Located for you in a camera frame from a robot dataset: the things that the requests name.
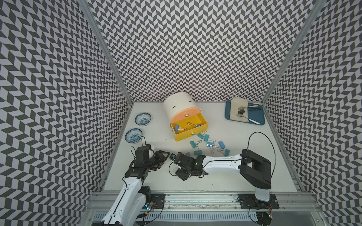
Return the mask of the blue binder clip pile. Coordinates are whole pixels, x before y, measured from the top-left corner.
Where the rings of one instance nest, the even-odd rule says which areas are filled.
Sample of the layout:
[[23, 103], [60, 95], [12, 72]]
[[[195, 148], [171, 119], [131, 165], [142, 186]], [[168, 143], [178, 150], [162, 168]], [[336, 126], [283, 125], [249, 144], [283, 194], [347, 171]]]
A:
[[181, 127], [179, 124], [175, 124], [175, 128], [174, 128], [175, 132], [186, 131], [186, 130], [187, 130], [186, 127]]

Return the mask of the orange pink top drawer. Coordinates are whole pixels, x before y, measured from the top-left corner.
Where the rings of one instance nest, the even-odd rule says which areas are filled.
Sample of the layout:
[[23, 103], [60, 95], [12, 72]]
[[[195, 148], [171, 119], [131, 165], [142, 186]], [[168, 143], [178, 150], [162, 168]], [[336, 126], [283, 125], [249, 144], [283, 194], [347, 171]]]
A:
[[183, 109], [176, 113], [170, 120], [170, 123], [176, 123], [186, 118], [190, 118], [192, 116], [198, 115], [201, 113], [201, 110], [198, 107], [191, 107], [187, 109]]

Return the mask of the cream round drawer cabinet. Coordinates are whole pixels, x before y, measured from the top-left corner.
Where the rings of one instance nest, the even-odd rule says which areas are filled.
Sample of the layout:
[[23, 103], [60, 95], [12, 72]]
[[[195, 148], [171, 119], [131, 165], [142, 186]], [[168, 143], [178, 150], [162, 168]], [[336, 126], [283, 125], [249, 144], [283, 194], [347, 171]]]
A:
[[192, 97], [186, 92], [179, 92], [167, 97], [163, 108], [169, 120], [179, 111], [191, 107], [198, 107]]

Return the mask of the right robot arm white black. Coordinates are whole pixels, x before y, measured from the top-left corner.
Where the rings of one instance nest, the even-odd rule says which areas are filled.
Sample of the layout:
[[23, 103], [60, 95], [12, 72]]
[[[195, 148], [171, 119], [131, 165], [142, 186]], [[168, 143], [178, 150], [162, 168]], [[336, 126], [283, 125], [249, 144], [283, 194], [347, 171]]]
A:
[[178, 166], [175, 175], [185, 181], [189, 177], [202, 178], [216, 172], [238, 172], [255, 188], [255, 198], [261, 202], [270, 201], [272, 187], [272, 163], [259, 154], [244, 149], [234, 156], [212, 157], [198, 155], [196, 158], [179, 152], [169, 159]]

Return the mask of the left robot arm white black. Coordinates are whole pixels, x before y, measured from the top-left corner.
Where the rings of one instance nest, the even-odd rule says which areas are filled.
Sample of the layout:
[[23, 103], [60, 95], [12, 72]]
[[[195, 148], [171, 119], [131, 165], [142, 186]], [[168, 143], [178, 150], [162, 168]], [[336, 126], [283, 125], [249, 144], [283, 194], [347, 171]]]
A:
[[94, 226], [132, 226], [141, 209], [151, 202], [149, 186], [143, 183], [150, 172], [160, 169], [171, 153], [154, 151], [151, 145], [138, 147], [134, 159], [122, 177], [123, 187], [110, 210]]

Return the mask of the yellow drawer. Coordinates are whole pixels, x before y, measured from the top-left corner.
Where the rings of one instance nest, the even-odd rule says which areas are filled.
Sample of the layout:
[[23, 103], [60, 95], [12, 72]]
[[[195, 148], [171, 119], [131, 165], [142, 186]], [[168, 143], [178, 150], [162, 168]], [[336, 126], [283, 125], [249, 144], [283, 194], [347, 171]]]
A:
[[[191, 122], [191, 123], [194, 123], [194, 124], [201, 123], [202, 126], [194, 128], [194, 127], [188, 125], [187, 124], [188, 122]], [[175, 132], [174, 131], [175, 124], [179, 124], [181, 127], [186, 127], [187, 130], [186, 131]], [[181, 141], [181, 140], [190, 138], [190, 137], [192, 137], [194, 135], [197, 135], [199, 133], [203, 133], [203, 132], [207, 131], [208, 122], [204, 118], [203, 114], [198, 114], [198, 115], [192, 116], [190, 118], [186, 118], [186, 119], [183, 119], [181, 121], [178, 121], [176, 123], [171, 123], [170, 127], [172, 128], [175, 141]]]

